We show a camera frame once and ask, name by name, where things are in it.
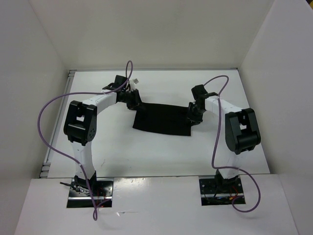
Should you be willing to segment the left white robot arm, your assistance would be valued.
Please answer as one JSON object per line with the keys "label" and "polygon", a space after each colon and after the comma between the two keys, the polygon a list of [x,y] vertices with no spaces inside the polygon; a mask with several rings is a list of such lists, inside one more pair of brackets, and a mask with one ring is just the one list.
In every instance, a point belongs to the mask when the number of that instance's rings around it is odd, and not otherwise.
{"label": "left white robot arm", "polygon": [[92,162],[91,142],[97,131],[97,116],[106,108],[122,102],[130,110],[142,104],[136,88],[137,79],[117,75],[115,81],[105,86],[99,94],[84,101],[72,101],[68,107],[64,124],[64,134],[71,143],[76,171],[74,185],[85,195],[97,191],[96,170]]}

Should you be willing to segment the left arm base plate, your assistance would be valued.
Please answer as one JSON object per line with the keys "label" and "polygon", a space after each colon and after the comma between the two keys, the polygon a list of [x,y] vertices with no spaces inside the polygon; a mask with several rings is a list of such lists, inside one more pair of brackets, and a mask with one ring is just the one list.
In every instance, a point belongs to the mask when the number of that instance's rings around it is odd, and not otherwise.
{"label": "left arm base plate", "polygon": [[[87,188],[76,186],[72,180],[69,186],[67,208],[93,208],[90,193]],[[92,186],[95,204],[103,208],[112,207],[113,178],[98,178],[96,186]]]}

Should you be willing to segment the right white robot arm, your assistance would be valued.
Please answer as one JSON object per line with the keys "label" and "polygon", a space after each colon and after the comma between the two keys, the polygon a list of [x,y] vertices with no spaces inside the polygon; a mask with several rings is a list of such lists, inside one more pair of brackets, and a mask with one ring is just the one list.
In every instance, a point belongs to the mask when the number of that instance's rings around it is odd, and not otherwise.
{"label": "right white robot arm", "polygon": [[194,102],[187,111],[187,123],[199,125],[203,114],[209,111],[218,117],[221,124],[218,146],[213,147],[215,160],[220,160],[216,169],[214,186],[219,192],[226,192],[238,179],[239,171],[249,151],[261,142],[256,115],[251,108],[240,108],[208,93],[204,85],[191,89]]}

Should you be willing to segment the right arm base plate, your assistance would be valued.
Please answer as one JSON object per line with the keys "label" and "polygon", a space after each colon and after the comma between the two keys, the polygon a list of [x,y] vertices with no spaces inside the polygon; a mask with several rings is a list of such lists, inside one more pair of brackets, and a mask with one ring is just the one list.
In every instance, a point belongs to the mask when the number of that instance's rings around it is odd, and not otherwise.
{"label": "right arm base plate", "polygon": [[244,191],[241,179],[236,176],[232,179],[223,179],[220,175],[199,178],[201,205],[220,206],[245,204]]}

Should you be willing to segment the black skirt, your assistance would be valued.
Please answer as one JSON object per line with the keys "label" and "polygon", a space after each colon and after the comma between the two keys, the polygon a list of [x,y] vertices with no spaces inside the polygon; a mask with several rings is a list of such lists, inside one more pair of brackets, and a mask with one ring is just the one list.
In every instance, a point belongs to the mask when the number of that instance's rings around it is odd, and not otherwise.
{"label": "black skirt", "polygon": [[187,121],[187,107],[142,103],[134,118],[133,128],[165,135],[191,136],[191,125]]}

